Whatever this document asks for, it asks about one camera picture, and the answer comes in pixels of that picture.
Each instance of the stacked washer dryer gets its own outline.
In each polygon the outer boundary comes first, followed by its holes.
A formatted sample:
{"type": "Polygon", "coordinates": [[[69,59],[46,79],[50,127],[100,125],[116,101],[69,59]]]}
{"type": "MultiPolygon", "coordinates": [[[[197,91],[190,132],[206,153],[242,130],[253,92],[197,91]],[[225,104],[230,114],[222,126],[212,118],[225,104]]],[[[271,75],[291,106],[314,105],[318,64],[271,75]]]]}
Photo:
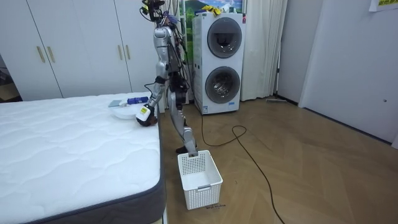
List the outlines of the stacked washer dryer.
{"type": "Polygon", "coordinates": [[[202,114],[239,109],[243,14],[199,14],[193,23],[193,91],[202,114]]]}

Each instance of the mop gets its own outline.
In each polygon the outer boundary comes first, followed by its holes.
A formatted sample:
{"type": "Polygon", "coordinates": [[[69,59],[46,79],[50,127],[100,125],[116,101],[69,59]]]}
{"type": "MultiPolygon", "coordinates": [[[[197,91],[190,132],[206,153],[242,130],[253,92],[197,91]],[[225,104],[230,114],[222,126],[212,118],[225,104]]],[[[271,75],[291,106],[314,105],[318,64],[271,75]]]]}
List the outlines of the mop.
{"type": "Polygon", "coordinates": [[[279,56],[278,56],[278,65],[276,69],[276,92],[275,92],[275,98],[274,99],[266,99],[266,102],[270,103],[286,103],[286,100],[281,100],[278,99],[278,86],[279,86],[279,65],[280,65],[280,48],[279,48],[279,56]]]}

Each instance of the quilted mattress surface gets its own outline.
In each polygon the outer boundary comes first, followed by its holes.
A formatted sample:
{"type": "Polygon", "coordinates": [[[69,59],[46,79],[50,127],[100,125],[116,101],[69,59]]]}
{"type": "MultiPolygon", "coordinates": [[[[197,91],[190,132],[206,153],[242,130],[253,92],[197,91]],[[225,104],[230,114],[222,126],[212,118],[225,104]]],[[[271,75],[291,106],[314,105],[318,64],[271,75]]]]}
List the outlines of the quilted mattress surface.
{"type": "Polygon", "coordinates": [[[138,194],[160,178],[158,125],[113,116],[149,93],[0,104],[0,223],[25,223],[138,194]]]}

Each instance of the white wall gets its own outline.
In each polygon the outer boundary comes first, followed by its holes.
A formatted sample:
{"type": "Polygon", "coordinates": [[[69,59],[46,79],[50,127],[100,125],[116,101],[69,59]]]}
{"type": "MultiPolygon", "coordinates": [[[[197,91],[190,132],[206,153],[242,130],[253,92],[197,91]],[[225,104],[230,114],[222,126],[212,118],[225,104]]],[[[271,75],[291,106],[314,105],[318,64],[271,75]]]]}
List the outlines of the white wall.
{"type": "Polygon", "coordinates": [[[6,64],[5,64],[4,61],[2,60],[1,55],[0,55],[0,67],[6,67],[6,64]]]}
{"type": "Polygon", "coordinates": [[[300,105],[392,142],[398,10],[369,12],[370,3],[324,0],[300,105]]]}
{"type": "Polygon", "coordinates": [[[279,94],[299,102],[323,0],[288,1],[282,37],[279,94]]]}

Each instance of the blue object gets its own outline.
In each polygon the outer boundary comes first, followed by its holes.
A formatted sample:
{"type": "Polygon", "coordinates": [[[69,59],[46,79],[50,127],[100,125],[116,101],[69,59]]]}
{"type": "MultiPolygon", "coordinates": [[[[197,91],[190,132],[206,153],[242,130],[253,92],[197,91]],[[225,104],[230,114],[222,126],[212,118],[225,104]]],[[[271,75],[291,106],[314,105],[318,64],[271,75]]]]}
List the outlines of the blue object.
{"type": "Polygon", "coordinates": [[[131,104],[137,104],[137,103],[146,103],[148,102],[148,97],[144,96],[144,97],[135,97],[135,98],[130,98],[127,99],[127,104],[131,105],[131,104]]]}
{"type": "Polygon", "coordinates": [[[178,22],[178,19],[175,16],[170,15],[168,11],[163,12],[163,16],[167,17],[169,21],[173,24],[177,24],[178,22]]]}

